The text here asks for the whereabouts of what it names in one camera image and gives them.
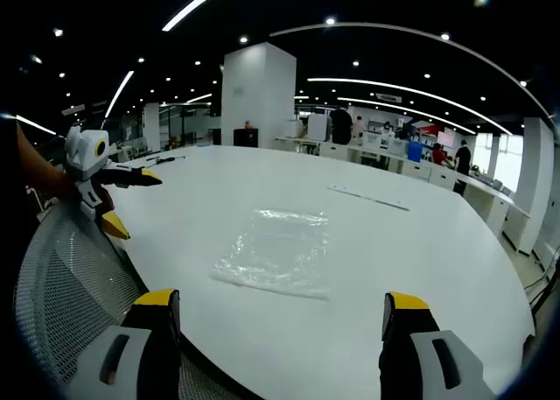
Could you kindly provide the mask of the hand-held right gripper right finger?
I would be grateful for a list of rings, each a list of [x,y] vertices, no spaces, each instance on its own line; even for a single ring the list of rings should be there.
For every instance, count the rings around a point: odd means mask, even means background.
[[[442,330],[423,300],[385,294],[379,357],[382,399],[493,399],[482,361]]]

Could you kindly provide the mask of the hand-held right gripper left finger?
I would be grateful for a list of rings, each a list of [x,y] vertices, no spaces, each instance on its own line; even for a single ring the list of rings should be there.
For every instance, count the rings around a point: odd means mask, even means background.
[[[72,398],[176,399],[179,342],[179,291],[146,292],[82,351]]]

